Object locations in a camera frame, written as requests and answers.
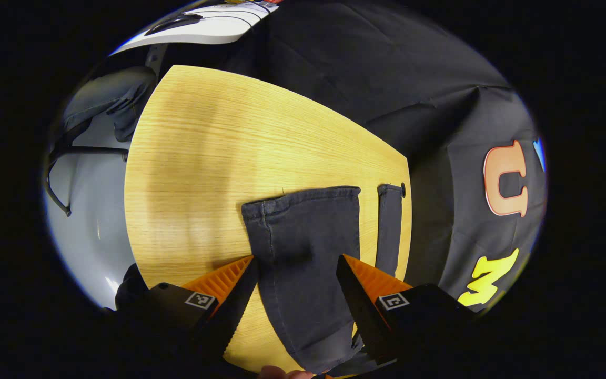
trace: light wood tabletop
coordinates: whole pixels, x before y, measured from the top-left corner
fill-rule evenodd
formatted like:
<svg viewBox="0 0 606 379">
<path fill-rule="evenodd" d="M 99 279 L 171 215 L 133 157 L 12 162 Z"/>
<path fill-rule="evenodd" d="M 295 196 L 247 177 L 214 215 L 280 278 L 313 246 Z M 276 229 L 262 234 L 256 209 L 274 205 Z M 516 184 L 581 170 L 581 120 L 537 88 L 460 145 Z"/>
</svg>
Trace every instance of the light wood tabletop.
<svg viewBox="0 0 606 379">
<path fill-rule="evenodd" d="M 396 273 L 403 279 L 411 242 L 404 156 L 348 118 L 286 89 L 175 65 L 145 106 L 130 146 L 128 237 L 147 286 L 183 285 L 251 254 L 243 203 L 355 185 L 361 188 L 361 260 L 375 265 L 377 188 L 385 183 L 406 183 Z M 267 364 L 300 369 L 272 329 L 258 288 L 224 357 L 255 372 Z"/>
</svg>

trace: chair leg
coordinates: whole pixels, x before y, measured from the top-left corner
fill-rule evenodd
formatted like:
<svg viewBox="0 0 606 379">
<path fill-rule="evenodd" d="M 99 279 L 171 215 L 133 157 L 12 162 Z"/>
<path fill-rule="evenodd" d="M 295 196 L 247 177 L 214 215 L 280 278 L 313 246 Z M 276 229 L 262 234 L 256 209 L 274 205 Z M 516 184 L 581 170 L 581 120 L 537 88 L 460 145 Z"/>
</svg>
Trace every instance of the chair leg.
<svg viewBox="0 0 606 379">
<path fill-rule="evenodd" d="M 69 209 L 69 205 L 65 206 L 62 204 L 60 199 L 55 195 L 53 189 L 51 188 L 51 170 L 53 170 L 53 166 L 57 163 L 58 159 L 60 159 L 63 155 L 67 154 L 120 154 L 120 157 L 123 159 L 123 162 L 127 162 L 128 160 L 128 149 L 120 149 L 120 148 L 96 148 L 92 146 L 66 146 L 65 150 L 62 151 L 61 154 L 53 156 L 51 154 L 50 162 L 48 163 L 48 168 L 46 169 L 46 180 L 44 180 L 44 188 L 46 189 L 46 193 L 50 198 L 55 202 L 55 204 L 62 209 L 67 217 L 72 215 L 72 210 Z"/>
</svg>

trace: white floor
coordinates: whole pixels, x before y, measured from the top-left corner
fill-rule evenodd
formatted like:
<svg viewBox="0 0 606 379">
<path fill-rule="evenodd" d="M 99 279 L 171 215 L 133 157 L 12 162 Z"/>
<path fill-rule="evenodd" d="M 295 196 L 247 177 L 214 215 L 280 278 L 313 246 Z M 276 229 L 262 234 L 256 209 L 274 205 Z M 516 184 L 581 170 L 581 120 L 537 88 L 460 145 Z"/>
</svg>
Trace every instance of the white floor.
<svg viewBox="0 0 606 379">
<path fill-rule="evenodd" d="M 74 141 L 74 146 L 130 148 L 114 137 L 106 115 Z M 48 225 L 68 271 L 99 307 L 115 309 L 114 296 L 123 274 L 135 262 L 123 209 L 125 165 L 120 155 L 67 155 L 50 175 L 50 186 L 67 205 L 67 218 L 44 191 Z"/>
</svg>

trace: blue graphic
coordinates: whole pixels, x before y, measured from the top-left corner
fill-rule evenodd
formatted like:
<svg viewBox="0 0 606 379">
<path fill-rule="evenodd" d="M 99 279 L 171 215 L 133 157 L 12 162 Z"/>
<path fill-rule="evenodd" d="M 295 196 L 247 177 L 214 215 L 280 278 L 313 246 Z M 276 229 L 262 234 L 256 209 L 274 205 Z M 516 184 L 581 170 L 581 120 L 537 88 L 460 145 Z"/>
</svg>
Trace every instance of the blue graphic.
<svg viewBox="0 0 606 379">
<path fill-rule="evenodd" d="M 539 163 L 541 163 L 541 169 L 546 172 L 546 162 L 544 161 L 544 149 L 541 147 L 541 139 L 532 142 L 534 145 L 534 151 L 537 152 Z"/>
</svg>

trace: white object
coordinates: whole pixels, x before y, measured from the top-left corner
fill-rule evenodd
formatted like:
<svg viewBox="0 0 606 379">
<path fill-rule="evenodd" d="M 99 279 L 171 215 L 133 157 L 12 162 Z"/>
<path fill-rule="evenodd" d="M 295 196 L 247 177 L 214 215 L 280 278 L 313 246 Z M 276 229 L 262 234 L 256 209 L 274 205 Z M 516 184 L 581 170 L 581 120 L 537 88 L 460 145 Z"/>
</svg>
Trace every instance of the white object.
<svg viewBox="0 0 606 379">
<path fill-rule="evenodd" d="M 277 10 L 277 5 L 269 2 L 260 2 L 270 12 Z M 254 3 L 219 4 L 211 7 L 192 9 L 185 14 L 199 14 L 202 17 L 197 24 L 178 26 L 145 36 L 142 32 L 134 36 L 111 55 L 128 50 L 129 48 L 153 45 L 156 43 L 200 43 L 204 45 L 219 45 L 237 41 L 244 33 L 249 31 L 250 24 L 256 25 L 269 13 L 266 9 Z"/>
</svg>

